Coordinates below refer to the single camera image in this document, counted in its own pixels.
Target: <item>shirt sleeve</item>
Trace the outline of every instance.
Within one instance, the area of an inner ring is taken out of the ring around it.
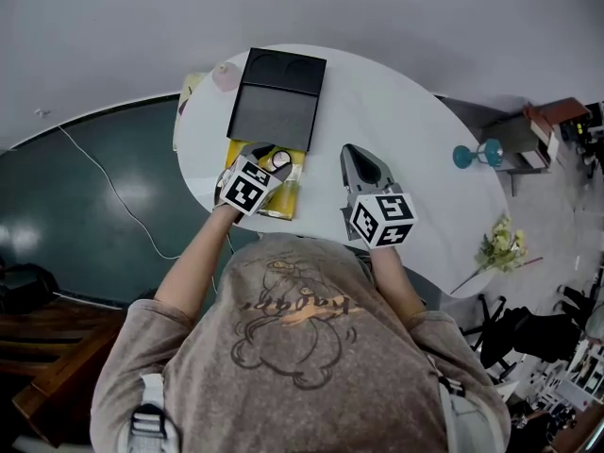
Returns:
[[[493,410],[507,443],[511,430],[508,409],[455,321],[443,312],[427,311],[413,316],[407,328],[415,343],[435,360],[446,378],[459,381]]]
[[[130,306],[94,389],[94,451],[115,451],[120,429],[141,404],[141,375],[161,373],[192,328],[182,312],[158,301],[138,300]]]

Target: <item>cartoon print on shirt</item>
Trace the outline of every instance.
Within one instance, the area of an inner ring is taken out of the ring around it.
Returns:
[[[333,376],[343,355],[343,341],[357,340],[350,327],[341,338],[337,326],[343,315],[363,311],[305,260],[276,260],[268,264],[255,303],[242,306],[250,320],[235,326],[243,336],[231,358],[244,369],[265,367],[292,379],[301,390],[316,390]]]

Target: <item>power cord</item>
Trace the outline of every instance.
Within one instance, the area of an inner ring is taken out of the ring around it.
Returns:
[[[115,186],[113,186],[113,182],[111,181],[111,178],[109,177],[109,175],[107,174],[107,171],[105,171],[105,168],[103,168],[103,166],[101,166],[101,164],[94,158],[91,157],[91,155],[89,155],[86,151],[84,151],[81,147],[79,147],[79,145],[76,143],[76,141],[74,140],[74,138],[72,138],[69,133],[63,129],[61,126],[57,126],[65,136],[67,136],[69,138],[69,141],[71,141],[74,146],[79,149],[86,158],[88,158],[90,161],[92,161],[96,167],[101,170],[101,172],[103,173],[103,175],[105,175],[105,178],[107,179],[107,182],[109,183],[111,189],[113,190],[113,192],[115,193],[115,196],[117,197],[117,199],[119,200],[119,202],[122,204],[122,206],[124,207],[124,210],[126,210],[126,213],[128,215],[130,215],[130,217],[136,222],[138,223],[141,227],[143,227],[144,232],[147,234],[147,236],[149,237],[149,240],[151,241],[151,244],[153,245],[153,248],[155,248],[155,251],[158,252],[158,255],[160,257],[162,257],[163,259],[166,260],[176,260],[180,257],[180,255],[176,255],[175,257],[166,257],[165,255],[163,255],[159,249],[158,246],[155,245],[155,240],[153,240],[153,237],[151,236],[151,233],[149,232],[148,228],[143,224],[143,222],[141,220],[139,220],[136,216],[134,216],[134,214],[132,213],[132,211],[130,211],[128,209],[128,206],[126,205],[126,203],[124,203],[124,200],[122,200],[122,198],[120,197],[120,195],[117,193],[117,190],[115,189]]]

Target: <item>white marker cube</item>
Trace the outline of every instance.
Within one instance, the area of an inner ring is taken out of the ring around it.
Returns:
[[[220,198],[247,216],[271,198],[281,182],[245,156],[239,156],[223,178]]]
[[[350,224],[369,248],[403,243],[416,222],[408,193],[362,194],[350,216]]]

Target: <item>desk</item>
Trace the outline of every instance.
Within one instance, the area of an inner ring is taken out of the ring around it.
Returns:
[[[450,293],[476,270],[474,256],[507,203],[492,168],[474,163],[456,168],[453,148],[478,146],[470,131],[436,97],[388,67],[339,50],[312,45],[267,48],[327,60],[310,151],[291,222],[259,215],[240,227],[349,242],[340,208],[346,190],[340,151],[357,144],[383,159],[394,179],[411,194],[419,217],[397,247],[405,265]],[[247,52],[229,61],[241,69]],[[187,186],[212,209],[216,178],[225,166],[227,128],[237,91],[220,92],[210,76],[194,90],[180,119],[178,161]],[[490,271],[470,280],[455,297],[477,294]]]

